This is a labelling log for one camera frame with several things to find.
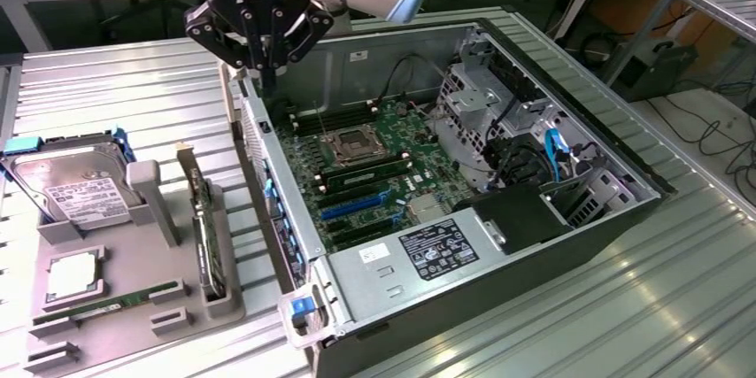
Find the open black PC case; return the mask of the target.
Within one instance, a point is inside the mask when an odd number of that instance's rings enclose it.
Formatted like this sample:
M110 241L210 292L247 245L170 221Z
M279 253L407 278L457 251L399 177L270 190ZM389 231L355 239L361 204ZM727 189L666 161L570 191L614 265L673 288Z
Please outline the open black PC case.
M490 169L475 195L518 183L534 185L573 230L511 266L357 327L338 300L327 263L335 253L317 235L274 127L289 115L386 101L414 104L434 123L439 86L458 63L487 69L518 102L507 119L513 136L494 138L483 148ZM579 98L593 86L538 31L523 24L505 30L486 19L329 36L278 78L271 96L261 95L250 78L241 79L238 133L243 164L254 175L254 211L282 287L277 311L287 342L305 351L315 378L361 372L570 272L671 194L666 180ZM291 320L290 301L299 297L311 297L317 309Z

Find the green RAM stick in slot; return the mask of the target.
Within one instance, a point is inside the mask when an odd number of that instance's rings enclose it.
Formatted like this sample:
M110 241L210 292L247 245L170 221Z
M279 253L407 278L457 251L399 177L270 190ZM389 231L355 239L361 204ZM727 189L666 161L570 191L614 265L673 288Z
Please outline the green RAM stick in slot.
M367 184L374 181L394 177L405 174L409 171L409 162L386 163L377 166L369 166L359 170L345 171L337 175L322 176L323 183L327 191L337 191L341 189L353 188L361 184Z

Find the silver CPU chip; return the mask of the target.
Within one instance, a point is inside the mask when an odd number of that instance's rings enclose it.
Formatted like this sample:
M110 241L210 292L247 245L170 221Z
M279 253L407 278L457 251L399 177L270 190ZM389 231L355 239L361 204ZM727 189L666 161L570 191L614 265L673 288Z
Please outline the silver CPU chip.
M95 288L97 259L90 253L58 258L47 270L46 294L54 298L69 297Z

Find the silver hard disk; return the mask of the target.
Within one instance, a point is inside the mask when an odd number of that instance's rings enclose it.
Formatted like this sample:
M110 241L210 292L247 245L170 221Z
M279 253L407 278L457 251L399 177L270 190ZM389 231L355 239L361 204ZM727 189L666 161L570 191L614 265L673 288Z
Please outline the silver hard disk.
M37 206L43 218L69 221L82 231L129 221L142 204L126 183L129 158L110 139L42 143L0 152L0 167Z

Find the green motherboard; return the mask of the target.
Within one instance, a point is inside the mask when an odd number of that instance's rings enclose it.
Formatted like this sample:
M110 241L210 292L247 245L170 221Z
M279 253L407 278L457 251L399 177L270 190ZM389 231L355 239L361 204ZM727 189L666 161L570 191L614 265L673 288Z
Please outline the green motherboard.
M475 195L475 184L485 172L471 171L449 156L431 124L425 111L398 101L366 102L331 112L289 115L286 121L277 123L274 130L298 194L327 252L335 253L421 224L407 208L413 197L433 194L450 213L457 202ZM319 137L361 125L374 128L386 155L351 166L331 166ZM322 176L394 162L410 163L405 174L337 191L327 191L322 185ZM319 219L325 209L377 194L387 195L381 206L331 220Z

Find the silver chipset heatsink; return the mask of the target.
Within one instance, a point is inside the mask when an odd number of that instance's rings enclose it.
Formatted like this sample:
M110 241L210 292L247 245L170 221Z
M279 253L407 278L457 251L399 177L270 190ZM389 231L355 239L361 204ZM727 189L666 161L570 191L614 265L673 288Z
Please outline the silver chipset heatsink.
M433 194L413 197L407 201L407 208L417 223L438 219L447 213L447 208Z

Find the black plastic shroud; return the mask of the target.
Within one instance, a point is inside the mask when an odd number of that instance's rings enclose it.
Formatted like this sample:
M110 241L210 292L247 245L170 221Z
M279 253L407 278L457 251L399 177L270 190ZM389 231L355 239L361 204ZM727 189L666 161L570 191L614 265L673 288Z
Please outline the black plastic shroud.
M518 183L462 199L451 210L471 208L482 222L490 222L502 237L505 254L547 242L573 228L541 197L538 187Z

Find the graphics card with metal bracket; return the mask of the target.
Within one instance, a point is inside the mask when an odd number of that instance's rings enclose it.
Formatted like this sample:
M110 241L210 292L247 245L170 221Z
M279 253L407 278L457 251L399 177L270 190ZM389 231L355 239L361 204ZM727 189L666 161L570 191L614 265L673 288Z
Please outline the graphics card with metal bracket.
M209 301L214 301L225 297L226 283L213 220L211 185L201 174L191 145L183 142L175 143L175 159L178 160L190 191L191 225L201 289L205 298Z

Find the grey power supply unit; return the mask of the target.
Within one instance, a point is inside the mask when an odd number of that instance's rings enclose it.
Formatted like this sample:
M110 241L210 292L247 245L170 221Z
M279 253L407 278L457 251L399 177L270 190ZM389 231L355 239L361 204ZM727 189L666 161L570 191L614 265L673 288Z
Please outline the grey power supply unit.
M382 320L511 266L549 245L506 254L502 231L466 208L327 257L355 326Z

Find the grey parts rack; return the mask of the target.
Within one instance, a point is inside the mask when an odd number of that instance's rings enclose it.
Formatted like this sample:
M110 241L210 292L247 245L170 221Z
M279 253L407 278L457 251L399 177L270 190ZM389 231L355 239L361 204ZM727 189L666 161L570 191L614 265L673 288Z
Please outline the grey parts rack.
M213 220L226 283L223 298L209 301L199 284L189 188L151 191L129 209L129 221L77 229L69 221L39 222L30 314L22 369L35 378L66 374L222 327L245 315L222 189L211 183ZM90 253L97 259L95 288L77 295L46 294L47 270L58 258ZM142 305L31 325L37 316L178 281L177 289L149 295Z

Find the metal disk bay cage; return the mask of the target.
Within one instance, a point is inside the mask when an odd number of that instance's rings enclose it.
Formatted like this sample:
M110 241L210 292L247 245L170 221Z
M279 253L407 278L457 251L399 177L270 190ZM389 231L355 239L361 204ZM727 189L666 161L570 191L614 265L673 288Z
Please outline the metal disk bay cage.
M449 156L471 171L487 171L482 151L497 137L511 137L515 101L491 72L482 67L449 66L439 86L431 124Z

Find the blue expansion slot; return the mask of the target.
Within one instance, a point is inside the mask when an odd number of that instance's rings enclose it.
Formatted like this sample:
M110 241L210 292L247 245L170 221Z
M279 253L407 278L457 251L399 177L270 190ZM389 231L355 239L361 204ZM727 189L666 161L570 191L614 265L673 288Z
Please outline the blue expansion slot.
M331 220L345 215L349 215L353 212L358 212L366 210L367 208L381 206L387 198L386 194L377 194L373 197L366 197L363 199L351 201L346 204L339 206L330 207L321 211L319 219L321 220Z

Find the black box on floor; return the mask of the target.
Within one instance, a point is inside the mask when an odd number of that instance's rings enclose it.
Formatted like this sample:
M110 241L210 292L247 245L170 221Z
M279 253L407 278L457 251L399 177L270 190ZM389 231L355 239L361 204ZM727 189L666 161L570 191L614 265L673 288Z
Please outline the black box on floor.
M615 78L615 93L627 103L663 96L697 58L693 45L666 37L645 40Z

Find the CPU socket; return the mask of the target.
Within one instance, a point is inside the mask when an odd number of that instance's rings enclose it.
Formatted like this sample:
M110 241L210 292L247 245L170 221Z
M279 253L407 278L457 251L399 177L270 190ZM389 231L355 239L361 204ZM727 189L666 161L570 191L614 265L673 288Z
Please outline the CPU socket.
M370 125L342 128L319 137L331 166L351 166L386 155L386 148Z

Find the metal frame table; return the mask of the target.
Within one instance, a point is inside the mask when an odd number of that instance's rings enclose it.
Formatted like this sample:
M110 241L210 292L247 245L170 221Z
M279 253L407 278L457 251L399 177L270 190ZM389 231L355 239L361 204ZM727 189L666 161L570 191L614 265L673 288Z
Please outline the metal frame table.
M634 32L626 48L609 60L601 80L609 86L617 79L651 27L661 19L662 12L673 0L658 0L647 14L639 29ZM710 19L733 31L741 38L756 44L756 0L679 0L695 12L702 12Z

